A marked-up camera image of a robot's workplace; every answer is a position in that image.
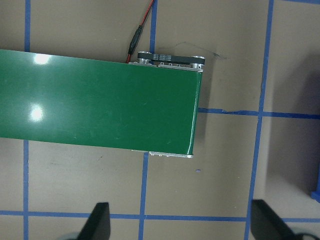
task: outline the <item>green belt surface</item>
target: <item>green belt surface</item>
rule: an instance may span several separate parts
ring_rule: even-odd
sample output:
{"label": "green belt surface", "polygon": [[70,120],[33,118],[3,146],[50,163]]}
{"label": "green belt surface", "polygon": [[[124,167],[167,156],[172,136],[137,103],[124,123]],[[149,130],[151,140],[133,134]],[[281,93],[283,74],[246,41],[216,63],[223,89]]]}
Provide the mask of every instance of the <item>green belt surface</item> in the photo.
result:
{"label": "green belt surface", "polygon": [[201,78],[0,50],[0,137],[192,155]]}

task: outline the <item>floor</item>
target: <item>floor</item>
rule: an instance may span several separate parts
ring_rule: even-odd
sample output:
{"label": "floor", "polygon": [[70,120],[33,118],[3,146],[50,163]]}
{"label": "floor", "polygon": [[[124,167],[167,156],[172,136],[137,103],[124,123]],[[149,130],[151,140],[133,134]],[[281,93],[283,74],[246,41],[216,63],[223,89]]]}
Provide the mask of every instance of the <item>floor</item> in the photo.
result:
{"label": "floor", "polygon": [[[0,48],[123,63],[148,2],[2,0]],[[0,138],[0,238],[63,240],[109,202],[111,240],[248,240],[253,198],[320,236],[319,12],[156,0],[135,52],[206,57],[194,158]]]}

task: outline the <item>tan floor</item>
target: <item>tan floor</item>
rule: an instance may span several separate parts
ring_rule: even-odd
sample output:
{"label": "tan floor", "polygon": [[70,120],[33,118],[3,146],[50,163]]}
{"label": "tan floor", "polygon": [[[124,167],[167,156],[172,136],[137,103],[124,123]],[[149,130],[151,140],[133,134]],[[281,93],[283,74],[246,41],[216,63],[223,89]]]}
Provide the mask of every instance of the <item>tan floor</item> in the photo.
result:
{"label": "tan floor", "polygon": [[[30,51],[124,62],[149,0],[31,0]],[[200,107],[258,111],[268,0],[158,0],[155,51],[204,56]],[[320,114],[320,5],[275,0],[264,110]],[[151,17],[136,54],[148,51]],[[24,50],[25,1],[0,1],[0,48]],[[144,240],[244,238],[257,116],[199,113],[194,158],[150,156],[145,214],[228,217],[144,221]],[[255,198],[296,231],[320,236],[320,121],[263,117]],[[0,211],[23,211],[23,141],[0,138]],[[139,215],[143,153],[29,142],[29,211]],[[85,218],[30,216],[30,240],[62,240]],[[22,240],[22,216],[0,215],[0,239]],[[138,240],[139,219],[112,219],[111,240]]]}

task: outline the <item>blue object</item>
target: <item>blue object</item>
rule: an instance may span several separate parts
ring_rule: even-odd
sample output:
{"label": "blue object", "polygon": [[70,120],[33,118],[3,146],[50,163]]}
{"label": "blue object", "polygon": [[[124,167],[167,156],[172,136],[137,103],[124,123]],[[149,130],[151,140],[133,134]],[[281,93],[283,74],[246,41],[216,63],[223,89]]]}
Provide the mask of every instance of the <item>blue object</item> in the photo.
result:
{"label": "blue object", "polygon": [[318,203],[320,203],[320,165],[319,165],[319,176],[318,176],[318,186],[316,188],[316,191],[313,191],[311,193],[311,197],[315,199]]}

